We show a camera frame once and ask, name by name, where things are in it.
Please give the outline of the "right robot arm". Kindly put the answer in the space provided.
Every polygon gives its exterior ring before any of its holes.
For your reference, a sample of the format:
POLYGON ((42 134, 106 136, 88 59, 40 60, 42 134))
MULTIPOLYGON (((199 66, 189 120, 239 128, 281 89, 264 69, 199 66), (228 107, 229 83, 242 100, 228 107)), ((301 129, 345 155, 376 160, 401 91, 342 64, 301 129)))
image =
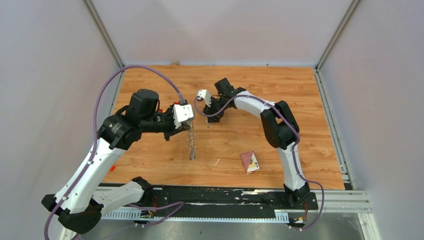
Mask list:
POLYGON ((284 172, 286 204, 298 209, 310 194, 310 182, 305 178, 300 163, 298 144, 300 128, 287 102, 262 99, 243 87, 234 88, 227 78, 214 84, 217 96, 208 90, 197 92, 196 100, 204 101, 201 111, 207 122, 219 123, 224 111, 234 108, 248 112, 261 120, 265 139, 275 148, 284 172))

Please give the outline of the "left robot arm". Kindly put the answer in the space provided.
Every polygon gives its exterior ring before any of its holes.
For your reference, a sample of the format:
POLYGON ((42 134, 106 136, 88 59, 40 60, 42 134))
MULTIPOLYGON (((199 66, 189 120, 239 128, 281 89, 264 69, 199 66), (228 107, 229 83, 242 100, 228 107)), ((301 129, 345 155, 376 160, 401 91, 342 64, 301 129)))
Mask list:
POLYGON ((103 216, 125 205, 149 206, 153 202, 153 186, 140 176, 106 193, 96 193, 96 189, 142 134, 163 133, 168 141, 171 136, 187 131, 188 122, 193 119, 193 107, 186 100, 161 111, 157 92, 138 90, 128 105, 103 121, 77 171, 60 191, 45 195, 42 205, 57 215, 66 229, 78 234, 89 232, 103 216))

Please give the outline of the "metal disc with keyrings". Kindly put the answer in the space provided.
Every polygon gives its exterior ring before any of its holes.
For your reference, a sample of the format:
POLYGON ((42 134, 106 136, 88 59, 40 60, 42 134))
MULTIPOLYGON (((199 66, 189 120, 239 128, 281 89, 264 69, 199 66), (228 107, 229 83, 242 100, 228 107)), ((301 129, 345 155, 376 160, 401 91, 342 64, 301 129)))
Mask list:
POLYGON ((195 131, 194 124, 192 121, 187 123, 189 130, 187 132, 187 144, 189 147, 189 160, 193 161, 196 159, 196 143, 195 143, 195 131))

